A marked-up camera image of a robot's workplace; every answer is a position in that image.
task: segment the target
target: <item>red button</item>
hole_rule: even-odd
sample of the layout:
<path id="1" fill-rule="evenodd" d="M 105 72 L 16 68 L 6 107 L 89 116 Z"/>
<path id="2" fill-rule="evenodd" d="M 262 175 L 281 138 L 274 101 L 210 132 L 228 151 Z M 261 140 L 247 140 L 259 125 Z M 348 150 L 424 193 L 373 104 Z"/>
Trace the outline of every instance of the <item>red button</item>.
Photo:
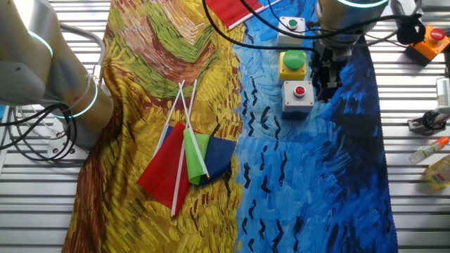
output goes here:
<path id="1" fill-rule="evenodd" d="M 431 30 L 430 36 L 432 41 L 441 41 L 445 39 L 445 32 L 441 29 L 434 28 L 433 30 Z"/>
<path id="2" fill-rule="evenodd" d="M 298 98 L 301 98 L 306 93 L 306 90 L 302 86 L 295 87 L 294 95 Z"/>

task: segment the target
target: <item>green button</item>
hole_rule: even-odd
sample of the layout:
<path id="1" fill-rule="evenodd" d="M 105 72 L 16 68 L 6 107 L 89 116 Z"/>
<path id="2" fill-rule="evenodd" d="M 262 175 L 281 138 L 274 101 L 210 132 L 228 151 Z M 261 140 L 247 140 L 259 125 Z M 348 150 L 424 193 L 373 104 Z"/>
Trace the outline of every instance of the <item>green button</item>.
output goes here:
<path id="1" fill-rule="evenodd" d="M 303 67 L 307 57 L 300 50 L 289 50 L 284 54 L 283 63 L 291 70 L 298 70 Z"/>
<path id="2" fill-rule="evenodd" d="M 290 25 L 290 26 L 296 26 L 296 25 L 297 25 L 297 21 L 295 21 L 295 20 L 289 20 L 289 25 Z"/>

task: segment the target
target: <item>metal grating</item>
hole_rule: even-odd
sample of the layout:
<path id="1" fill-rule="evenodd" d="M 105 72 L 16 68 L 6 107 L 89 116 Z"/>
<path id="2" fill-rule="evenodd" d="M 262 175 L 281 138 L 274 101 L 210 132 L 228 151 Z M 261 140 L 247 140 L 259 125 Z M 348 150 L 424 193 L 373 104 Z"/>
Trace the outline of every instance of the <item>metal grating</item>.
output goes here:
<path id="1" fill-rule="evenodd" d="M 103 37 L 110 1 L 51 0 L 59 19 L 68 25 L 90 30 Z M 438 1 L 425 1 L 435 4 Z M 450 13 L 450 8 L 430 8 L 426 16 Z M 431 25 L 446 27 L 450 19 Z M 393 22 L 379 23 L 370 32 L 387 36 L 395 29 Z M 91 70 L 99 56 L 99 47 L 85 38 L 63 33 L 77 57 Z M 436 155 L 410 165 L 407 157 L 422 145 L 440 136 L 450 136 L 450 129 L 434 136 L 421 137 L 409 132 L 406 120 L 420 117 L 437 107 L 435 80 L 444 73 L 444 58 L 438 56 L 424 69 L 411 64 L 401 54 L 402 48 L 387 42 L 370 47 L 378 91 L 382 129 L 390 180 L 392 211 L 401 253 L 450 252 L 450 188 L 433 193 L 422 176 L 429 163 L 450 154 L 450 146 Z M 53 118 L 45 119 L 48 125 Z M 40 125 L 41 134 L 50 136 Z M 38 136 L 30 141 L 46 153 L 48 141 Z M 0 253 L 60 252 L 71 218 L 79 167 L 49 167 L 27 160 L 14 148 L 0 153 Z"/>

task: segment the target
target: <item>orange cap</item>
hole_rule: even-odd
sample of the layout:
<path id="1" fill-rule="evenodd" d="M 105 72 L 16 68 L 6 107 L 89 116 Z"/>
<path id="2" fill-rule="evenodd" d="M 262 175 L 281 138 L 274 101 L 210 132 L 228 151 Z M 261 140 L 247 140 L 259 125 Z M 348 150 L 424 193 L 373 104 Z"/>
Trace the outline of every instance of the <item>orange cap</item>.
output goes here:
<path id="1" fill-rule="evenodd" d="M 439 140 L 439 143 L 441 143 L 441 146 L 444 147 L 445 145 L 447 145 L 450 141 L 449 137 L 442 137 Z"/>

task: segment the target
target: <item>green flag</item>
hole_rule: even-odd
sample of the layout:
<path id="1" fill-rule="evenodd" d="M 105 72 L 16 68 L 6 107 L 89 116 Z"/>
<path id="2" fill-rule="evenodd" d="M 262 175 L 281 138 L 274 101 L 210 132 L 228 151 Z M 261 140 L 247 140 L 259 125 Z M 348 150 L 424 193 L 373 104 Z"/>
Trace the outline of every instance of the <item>green flag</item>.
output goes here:
<path id="1" fill-rule="evenodd" d="M 205 157 L 210 136 L 207 134 L 194 134 L 191 128 L 185 129 L 183 135 L 189 182 L 198 186 L 201 176 L 206 174 Z"/>

